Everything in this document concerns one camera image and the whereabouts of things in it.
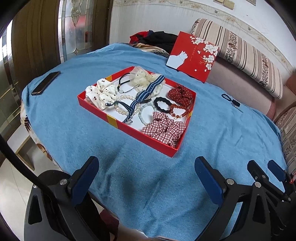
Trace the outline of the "black smartphone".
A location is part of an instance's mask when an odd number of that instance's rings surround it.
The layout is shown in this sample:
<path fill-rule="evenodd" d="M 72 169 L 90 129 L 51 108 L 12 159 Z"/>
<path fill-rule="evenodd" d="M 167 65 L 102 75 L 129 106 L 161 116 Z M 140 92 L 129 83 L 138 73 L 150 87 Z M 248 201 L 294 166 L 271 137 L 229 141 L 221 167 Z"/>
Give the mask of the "black smartphone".
<path fill-rule="evenodd" d="M 60 71 L 49 73 L 31 92 L 32 96 L 41 95 L 44 90 L 61 74 Z"/>

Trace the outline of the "stained glass door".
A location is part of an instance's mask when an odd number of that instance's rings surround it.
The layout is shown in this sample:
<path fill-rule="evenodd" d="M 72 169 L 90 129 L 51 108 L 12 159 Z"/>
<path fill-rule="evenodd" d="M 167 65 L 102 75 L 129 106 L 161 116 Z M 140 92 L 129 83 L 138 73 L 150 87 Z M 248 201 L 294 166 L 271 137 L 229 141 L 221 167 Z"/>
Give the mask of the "stained glass door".
<path fill-rule="evenodd" d="M 60 61 L 91 51 L 93 0 L 61 0 L 58 8 Z"/>

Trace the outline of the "white dotted scrunchie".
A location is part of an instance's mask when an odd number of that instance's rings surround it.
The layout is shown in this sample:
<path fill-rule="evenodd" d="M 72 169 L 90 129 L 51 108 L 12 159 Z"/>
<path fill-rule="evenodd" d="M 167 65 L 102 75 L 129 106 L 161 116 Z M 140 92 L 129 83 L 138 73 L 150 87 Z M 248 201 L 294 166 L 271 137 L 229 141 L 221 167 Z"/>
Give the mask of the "white dotted scrunchie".
<path fill-rule="evenodd" d="M 105 110 L 107 103 L 117 100 L 117 88 L 105 78 L 97 80 L 96 85 L 89 85 L 85 89 L 86 100 L 100 110 Z"/>

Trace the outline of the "cream sheer scrunchie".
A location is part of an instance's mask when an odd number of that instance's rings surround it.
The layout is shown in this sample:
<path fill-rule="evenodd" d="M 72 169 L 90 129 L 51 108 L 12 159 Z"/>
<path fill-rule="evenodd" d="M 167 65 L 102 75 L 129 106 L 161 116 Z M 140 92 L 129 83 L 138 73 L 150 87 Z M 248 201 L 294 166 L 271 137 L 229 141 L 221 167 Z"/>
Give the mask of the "cream sheer scrunchie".
<path fill-rule="evenodd" d="M 129 83 L 137 93 L 140 93 L 146 90 L 158 77 L 160 77 L 159 73 L 150 74 L 140 66 L 136 66 L 129 74 Z"/>

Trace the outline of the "red open tray box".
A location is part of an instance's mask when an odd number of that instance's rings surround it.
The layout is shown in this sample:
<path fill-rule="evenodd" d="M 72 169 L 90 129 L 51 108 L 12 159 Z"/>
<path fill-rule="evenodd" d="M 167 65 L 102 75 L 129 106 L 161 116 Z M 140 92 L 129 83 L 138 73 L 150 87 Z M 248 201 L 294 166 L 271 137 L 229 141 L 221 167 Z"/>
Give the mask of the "red open tray box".
<path fill-rule="evenodd" d="M 130 66 L 128 68 L 125 68 L 117 73 L 113 73 L 112 75 L 109 75 L 105 79 L 111 83 L 116 83 L 122 75 L 124 75 L 128 72 L 131 72 L 134 67 L 135 66 Z M 175 88 L 177 86 L 177 82 L 174 82 L 173 80 L 170 80 L 169 78 L 165 78 L 165 81 L 166 81 L 166 87 L 168 87 L 168 88 Z M 191 92 L 193 99 L 191 100 L 191 105 L 189 107 L 188 113 L 187 113 L 186 118 L 184 120 L 186 127 L 188 127 L 188 125 L 190 123 L 190 119 L 191 119 L 193 109 L 194 109 L 195 98 L 196 98 L 196 92 L 194 92 L 190 89 L 189 89 L 189 91 Z M 116 113 L 114 108 L 111 108 L 109 110 L 107 109 L 106 111 L 104 111 L 104 110 L 98 109 L 93 104 L 90 104 L 86 100 L 85 93 L 86 92 L 83 91 L 80 94 L 78 94 L 78 96 L 77 96 L 80 106 L 82 106 L 86 110 L 90 111 L 94 115 L 98 116 L 102 120 L 106 121 L 110 125 L 114 126 L 115 128 L 125 132 L 126 134 L 130 135 L 131 137 L 137 139 L 138 141 L 150 146 L 151 148 L 153 148 L 153 149 L 155 149 L 155 150 L 157 150 L 169 157 L 173 157 L 175 155 L 175 153 L 177 153 L 177 151 L 180 149 L 180 146 L 181 146 L 181 143 L 183 141 L 186 131 L 183 132 L 183 134 L 181 135 L 181 137 L 175 147 L 168 146 L 160 141 L 155 140 L 154 138 L 144 135 L 141 131 L 138 130 L 140 127 L 139 123 L 130 124 L 130 125 L 127 125 L 126 123 L 122 123 L 122 121 L 120 121 L 116 118 L 116 117 L 120 118 L 120 115 L 118 113 Z"/>

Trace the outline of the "striped floral pillow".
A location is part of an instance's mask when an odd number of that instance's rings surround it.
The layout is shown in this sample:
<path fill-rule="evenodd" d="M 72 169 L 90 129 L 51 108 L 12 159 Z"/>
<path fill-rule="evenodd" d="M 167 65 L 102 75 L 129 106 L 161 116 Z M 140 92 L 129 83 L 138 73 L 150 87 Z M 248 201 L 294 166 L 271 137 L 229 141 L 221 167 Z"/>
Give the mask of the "striped floral pillow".
<path fill-rule="evenodd" d="M 272 97 L 282 98 L 279 69 L 254 46 L 227 28 L 203 18 L 195 21 L 190 34 L 218 46 L 218 57 L 243 71 Z"/>

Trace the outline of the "red dotted scrunchie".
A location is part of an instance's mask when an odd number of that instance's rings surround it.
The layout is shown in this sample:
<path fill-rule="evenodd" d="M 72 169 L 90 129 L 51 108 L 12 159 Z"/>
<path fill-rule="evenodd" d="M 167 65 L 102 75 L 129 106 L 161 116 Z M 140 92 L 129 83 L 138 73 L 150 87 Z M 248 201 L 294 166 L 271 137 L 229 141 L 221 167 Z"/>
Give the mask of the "red dotted scrunchie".
<path fill-rule="evenodd" d="M 191 105 L 191 100 L 193 99 L 191 91 L 179 84 L 168 92 L 168 97 L 186 108 Z"/>

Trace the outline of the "striped side cushion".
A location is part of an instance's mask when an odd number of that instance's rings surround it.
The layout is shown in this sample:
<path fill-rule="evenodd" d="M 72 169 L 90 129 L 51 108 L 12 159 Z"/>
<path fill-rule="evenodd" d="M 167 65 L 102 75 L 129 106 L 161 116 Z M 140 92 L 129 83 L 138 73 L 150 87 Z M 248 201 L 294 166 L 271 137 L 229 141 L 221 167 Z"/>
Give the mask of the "striped side cushion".
<path fill-rule="evenodd" d="M 287 164 L 288 172 L 295 175 L 296 154 L 296 110 L 292 107 L 276 122 L 280 129 L 282 151 Z"/>

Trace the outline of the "blue towel bed cover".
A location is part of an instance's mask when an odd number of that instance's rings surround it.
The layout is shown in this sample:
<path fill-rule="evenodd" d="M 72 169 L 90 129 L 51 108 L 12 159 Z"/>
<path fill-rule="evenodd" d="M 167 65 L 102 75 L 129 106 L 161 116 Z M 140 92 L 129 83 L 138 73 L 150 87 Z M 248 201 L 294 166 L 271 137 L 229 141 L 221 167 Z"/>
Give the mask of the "blue towel bed cover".
<path fill-rule="evenodd" d="M 166 58 L 127 44 L 111 44 L 74 57 L 55 68 L 61 74 L 39 96 L 22 92 L 22 103 L 34 133 L 63 171 L 72 174 L 90 156 L 100 162 L 90 190 L 129 228 L 149 237 L 194 240 L 217 206 L 194 170 L 203 156 L 226 178 L 239 184 L 254 182 L 247 163 L 254 160 L 270 181 L 270 160 L 285 163 L 280 130 L 264 114 L 242 105 L 234 108 L 223 90 L 166 66 Z M 189 127 L 175 156 L 145 145 L 79 105 L 78 94 L 88 85 L 130 66 L 142 66 L 196 92 Z"/>

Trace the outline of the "dark clothes pile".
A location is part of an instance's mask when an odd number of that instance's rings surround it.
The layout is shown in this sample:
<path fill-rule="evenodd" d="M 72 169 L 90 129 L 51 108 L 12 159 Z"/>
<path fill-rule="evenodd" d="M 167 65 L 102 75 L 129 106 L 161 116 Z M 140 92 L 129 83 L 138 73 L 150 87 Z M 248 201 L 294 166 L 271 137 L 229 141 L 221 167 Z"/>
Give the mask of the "dark clothes pile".
<path fill-rule="evenodd" d="M 159 47 L 171 54 L 173 46 L 176 42 L 177 35 L 165 33 L 164 31 L 154 32 L 152 30 L 138 32 L 130 36 L 130 44 L 145 44 Z"/>

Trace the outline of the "black hair clip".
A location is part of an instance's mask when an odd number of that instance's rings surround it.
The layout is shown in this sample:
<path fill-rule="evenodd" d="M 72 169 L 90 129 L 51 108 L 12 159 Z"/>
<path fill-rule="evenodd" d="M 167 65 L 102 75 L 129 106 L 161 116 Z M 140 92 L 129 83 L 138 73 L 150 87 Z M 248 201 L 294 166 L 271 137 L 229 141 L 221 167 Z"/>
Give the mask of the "black hair clip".
<path fill-rule="evenodd" d="M 241 113 L 243 113 L 243 111 L 240 109 L 240 103 L 238 101 L 236 101 L 235 99 L 232 99 L 231 104 L 232 104 L 233 107 L 238 109 Z"/>

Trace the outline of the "pink sofa cushion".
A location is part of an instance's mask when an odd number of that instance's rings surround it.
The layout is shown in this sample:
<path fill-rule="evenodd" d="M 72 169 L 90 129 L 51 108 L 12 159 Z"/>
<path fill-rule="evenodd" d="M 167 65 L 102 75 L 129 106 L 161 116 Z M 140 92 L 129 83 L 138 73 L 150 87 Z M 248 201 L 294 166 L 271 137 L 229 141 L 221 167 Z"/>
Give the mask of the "pink sofa cushion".
<path fill-rule="evenodd" d="M 270 119 L 274 117 L 276 111 L 274 97 L 246 73 L 226 60 L 216 58 L 207 82 L 222 88 L 240 103 L 261 111 Z"/>

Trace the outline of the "red plaid scrunchie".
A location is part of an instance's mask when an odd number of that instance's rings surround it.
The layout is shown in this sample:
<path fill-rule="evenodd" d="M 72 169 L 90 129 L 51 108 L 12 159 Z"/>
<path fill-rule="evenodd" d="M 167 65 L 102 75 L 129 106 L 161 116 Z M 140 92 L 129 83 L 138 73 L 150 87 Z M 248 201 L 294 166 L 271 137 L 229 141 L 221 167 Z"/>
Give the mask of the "red plaid scrunchie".
<path fill-rule="evenodd" d="M 186 130 L 182 121 L 174 121 L 165 113 L 154 111 L 153 120 L 142 128 L 142 133 L 170 147 L 175 147 Z"/>

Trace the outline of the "floral patterned blanket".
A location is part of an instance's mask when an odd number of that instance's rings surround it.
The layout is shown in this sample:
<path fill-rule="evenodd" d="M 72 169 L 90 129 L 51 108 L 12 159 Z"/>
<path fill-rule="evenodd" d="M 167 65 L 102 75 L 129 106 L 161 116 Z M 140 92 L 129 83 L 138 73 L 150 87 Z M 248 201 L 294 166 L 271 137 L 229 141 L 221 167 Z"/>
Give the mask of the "floral patterned blanket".
<path fill-rule="evenodd" d="M 36 133 L 34 132 L 30 120 L 26 114 L 25 106 L 23 102 L 21 102 L 21 107 L 20 107 L 20 119 L 21 119 L 21 124 L 25 127 L 27 130 L 29 136 L 33 139 L 35 144 L 38 146 L 38 148 L 44 153 L 44 155 L 54 163 L 54 165 L 58 165 L 57 162 L 52 158 L 48 150 L 45 148 L 45 146 L 41 143 L 39 138 L 37 137 Z"/>

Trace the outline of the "red cat box lid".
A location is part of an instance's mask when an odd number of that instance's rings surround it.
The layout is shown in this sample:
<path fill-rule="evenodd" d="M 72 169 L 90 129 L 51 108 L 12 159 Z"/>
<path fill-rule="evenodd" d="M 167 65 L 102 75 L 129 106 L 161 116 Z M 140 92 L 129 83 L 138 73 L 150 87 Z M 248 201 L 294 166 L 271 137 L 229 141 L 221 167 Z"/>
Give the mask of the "red cat box lid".
<path fill-rule="evenodd" d="M 200 37 L 179 32 L 166 66 L 206 82 L 219 47 Z"/>

